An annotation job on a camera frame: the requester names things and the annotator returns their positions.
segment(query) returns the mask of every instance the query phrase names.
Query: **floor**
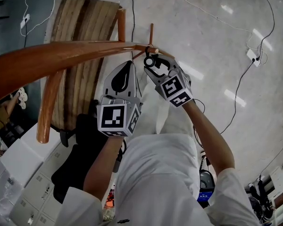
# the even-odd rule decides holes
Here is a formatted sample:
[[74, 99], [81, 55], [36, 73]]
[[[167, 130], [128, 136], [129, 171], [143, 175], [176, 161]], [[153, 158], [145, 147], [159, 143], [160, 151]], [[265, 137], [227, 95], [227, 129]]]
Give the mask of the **floor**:
[[[36, 24], [42, 22], [50, 14], [53, 0], [27, 0], [30, 21], [27, 30], [31, 30]], [[20, 23], [25, 12], [25, 0], [5, 0], [0, 6], [0, 16], [9, 16], [8, 19], [0, 21], [0, 55], [13, 50], [23, 48], [25, 37], [20, 34]], [[28, 36], [26, 46], [43, 44], [46, 23], [36, 27]], [[25, 113], [32, 120], [38, 120], [41, 104], [40, 81], [25, 86], [28, 94]]]
[[[39, 12], [45, 8], [50, 11], [52, 1], [34, 0], [31, 13], [46, 17], [48, 13], [44, 12], [41, 16]], [[132, 1], [109, 1], [119, 2], [126, 8], [126, 37], [131, 39]], [[267, 35], [273, 26], [266, 0], [188, 1], [233, 27], [253, 32], [249, 41], [251, 47], [257, 47], [261, 42], [260, 34]], [[283, 164], [283, 150], [269, 164], [283, 148], [283, 0], [269, 1], [275, 14], [275, 30], [263, 44], [268, 61], [259, 67], [253, 65], [243, 77], [237, 94], [240, 98], [237, 114], [223, 133], [233, 151], [236, 168], [244, 185], [254, 181], [262, 170], [262, 174], [267, 175], [277, 165]], [[134, 41], [148, 43], [150, 23], [154, 23], [153, 44], [174, 55], [180, 66], [190, 74], [193, 95], [205, 104], [205, 115], [222, 131], [234, 113], [231, 93], [235, 93], [239, 78], [250, 65], [246, 56], [246, 42], [250, 34], [218, 21], [199, 8], [184, 0], [134, 0]], [[22, 15], [23, 11], [18, 12], [17, 24]], [[42, 37], [44, 31], [45, 28], [41, 27], [35, 29], [28, 37], [31, 40], [27, 41], [27, 45], [36, 44], [32, 40], [35, 36]], [[111, 39], [116, 38], [115, 30]], [[20, 48], [23, 42], [21, 37], [15, 39], [17, 47], [13, 49]], [[129, 53], [104, 60], [97, 97], [101, 95], [101, 82], [106, 75], [128, 59]], [[143, 57], [136, 59], [135, 64], [143, 91], [147, 78], [143, 73], [142, 60]]]

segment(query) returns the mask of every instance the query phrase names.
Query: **white drawer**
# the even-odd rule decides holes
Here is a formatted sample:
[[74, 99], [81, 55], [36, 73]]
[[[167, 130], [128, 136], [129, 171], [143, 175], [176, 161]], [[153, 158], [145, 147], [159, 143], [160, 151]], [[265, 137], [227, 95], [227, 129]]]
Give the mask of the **white drawer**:
[[36, 173], [24, 190], [24, 198], [37, 210], [45, 203], [54, 185], [41, 173]]
[[38, 213], [39, 211], [27, 200], [20, 199], [15, 204], [9, 217], [17, 226], [34, 226]]
[[47, 200], [44, 206], [43, 213], [45, 213], [47, 216], [56, 221], [61, 208], [62, 204], [54, 198], [53, 194], [51, 194], [50, 198]]
[[63, 165], [71, 150], [72, 146], [64, 147], [59, 144], [51, 157], [41, 166], [40, 172], [51, 180], [51, 176]]
[[44, 214], [41, 214], [36, 222], [35, 226], [54, 226], [54, 222], [46, 217]]

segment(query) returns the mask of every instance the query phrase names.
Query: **wooden chair leg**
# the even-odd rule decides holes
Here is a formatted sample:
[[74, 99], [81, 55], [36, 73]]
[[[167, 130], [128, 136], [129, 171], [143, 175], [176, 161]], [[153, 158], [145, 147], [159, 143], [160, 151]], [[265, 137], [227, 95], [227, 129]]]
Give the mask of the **wooden chair leg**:
[[152, 45], [152, 42], [153, 42], [153, 27], [154, 27], [154, 24], [151, 24], [151, 27], [150, 27], [150, 41], [149, 41], [150, 45]]
[[118, 26], [118, 41], [126, 41], [126, 9], [119, 9], [117, 11], [117, 26]]
[[[151, 26], [150, 26], [150, 40], [149, 40], [150, 45], [152, 45], [152, 42], [153, 42], [153, 27], [154, 27], [154, 24], [151, 24]], [[139, 52], [137, 55], [135, 55], [133, 57], [133, 59], [136, 59], [137, 57], [141, 56], [143, 53], [144, 53], [144, 51]]]
[[137, 55], [133, 56], [133, 59], [136, 59], [137, 57], [141, 56], [145, 51], [139, 52]]
[[171, 55], [171, 54], [165, 52], [165, 51], [162, 50], [162, 49], [159, 49], [159, 52], [160, 52], [161, 54], [163, 54], [163, 55], [167, 55], [167, 56], [169, 56], [169, 57], [171, 57], [171, 58], [175, 58], [173, 55]]
[[38, 118], [37, 141], [48, 143], [51, 118], [64, 70], [47, 77]]

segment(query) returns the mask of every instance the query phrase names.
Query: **black cable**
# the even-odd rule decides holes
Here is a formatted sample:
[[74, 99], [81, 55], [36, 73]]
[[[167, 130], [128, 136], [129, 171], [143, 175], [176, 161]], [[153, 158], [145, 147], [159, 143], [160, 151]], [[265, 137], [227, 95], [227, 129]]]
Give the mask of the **black cable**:
[[131, 42], [133, 42], [133, 34], [134, 34], [134, 29], [135, 29], [135, 13], [134, 13], [134, 0], [132, 0], [132, 12], [133, 12], [133, 29], [132, 29], [132, 35], [131, 35]]
[[199, 167], [199, 172], [201, 171], [202, 164], [203, 164], [203, 161], [204, 161], [205, 158], [206, 158], [206, 156], [203, 156], [203, 158], [202, 158], [202, 160], [201, 160], [201, 164], [200, 164], [200, 167]]
[[[133, 42], [133, 35], [134, 35], [134, 29], [135, 29], [134, 0], [132, 0], [132, 12], [133, 12], [133, 29], [132, 29], [132, 35], [131, 35], [131, 42]], [[140, 89], [140, 84], [138, 82], [138, 78], [136, 78], [136, 81], [137, 81], [138, 91], [140, 92], [140, 95], [142, 97], [142, 93], [141, 93], [141, 89]]]
[[[269, 7], [270, 7], [270, 9], [271, 9], [271, 11], [272, 11], [274, 25], [273, 25], [273, 29], [271, 30], [271, 32], [270, 32], [267, 36], [265, 36], [265, 37], [263, 38], [263, 40], [266, 39], [267, 37], [269, 37], [269, 36], [272, 34], [272, 32], [274, 31], [274, 29], [275, 29], [275, 16], [274, 16], [274, 11], [273, 11], [272, 5], [270, 5], [270, 2], [269, 2], [268, 0], [266, 0], [266, 1], [268, 2]], [[260, 44], [260, 54], [259, 54], [259, 57], [258, 57], [257, 59], [261, 59], [261, 48], [262, 48], [263, 40], [261, 41], [261, 44]]]
[[243, 75], [240, 77], [239, 79], [239, 83], [238, 83], [238, 86], [237, 86], [237, 89], [236, 89], [236, 93], [235, 93], [235, 100], [234, 100], [234, 107], [235, 107], [235, 112], [234, 112], [234, 115], [231, 119], [231, 122], [227, 125], [227, 127], [222, 131], [220, 132], [220, 134], [224, 133], [225, 130], [231, 125], [231, 123], [233, 122], [233, 119], [236, 115], [236, 99], [237, 99], [237, 92], [238, 92], [238, 89], [239, 89], [239, 86], [240, 86], [240, 83], [241, 83], [241, 79], [243, 78], [243, 76], [245, 75], [245, 73], [250, 69], [250, 67], [252, 66], [252, 64], [255, 62], [255, 59], [253, 59], [253, 61], [251, 62], [250, 66], [247, 68], [247, 70], [243, 73]]
[[25, 40], [24, 40], [24, 48], [26, 47], [26, 38], [27, 38], [27, 25], [26, 25], [26, 19], [24, 20], [25, 22]]
[[123, 155], [125, 154], [125, 152], [127, 151], [127, 143], [126, 143], [126, 141], [124, 140], [123, 141], [123, 143], [124, 143], [124, 151], [123, 151]]
[[277, 158], [277, 156], [281, 153], [281, 151], [279, 151], [279, 153], [270, 161], [270, 163], [261, 171], [260, 176], [262, 174], [262, 172], [264, 172], [264, 170]]
[[[197, 100], [197, 101], [199, 101], [200, 103], [202, 103], [202, 105], [203, 105], [203, 112], [202, 112], [202, 113], [204, 113], [205, 110], [206, 110], [206, 106], [204, 105], [204, 103], [203, 103], [201, 100], [198, 100], [198, 99], [193, 99], [193, 100], [194, 100], [194, 102], [195, 102], [195, 100]], [[200, 145], [200, 146], [203, 148], [202, 144], [201, 144], [200, 141], [199, 141], [198, 134], [197, 134], [197, 131], [196, 131], [194, 125], [193, 125], [193, 131], [194, 131], [194, 137], [195, 137], [196, 142], [198, 143], [198, 145]]]
[[197, 100], [200, 103], [202, 103], [202, 105], [203, 105], [203, 112], [202, 113], [204, 113], [206, 111], [206, 106], [204, 105], [204, 103], [201, 100], [198, 100], [198, 99], [193, 99], [193, 100]]

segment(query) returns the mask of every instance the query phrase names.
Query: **white sleeve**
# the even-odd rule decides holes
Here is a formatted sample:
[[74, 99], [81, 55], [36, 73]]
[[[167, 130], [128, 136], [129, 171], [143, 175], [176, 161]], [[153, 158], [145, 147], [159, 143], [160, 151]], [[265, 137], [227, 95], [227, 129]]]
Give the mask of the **white sleeve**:
[[102, 221], [100, 200], [87, 192], [70, 187], [55, 226], [97, 226]]
[[234, 168], [219, 173], [209, 204], [205, 211], [219, 225], [260, 225]]

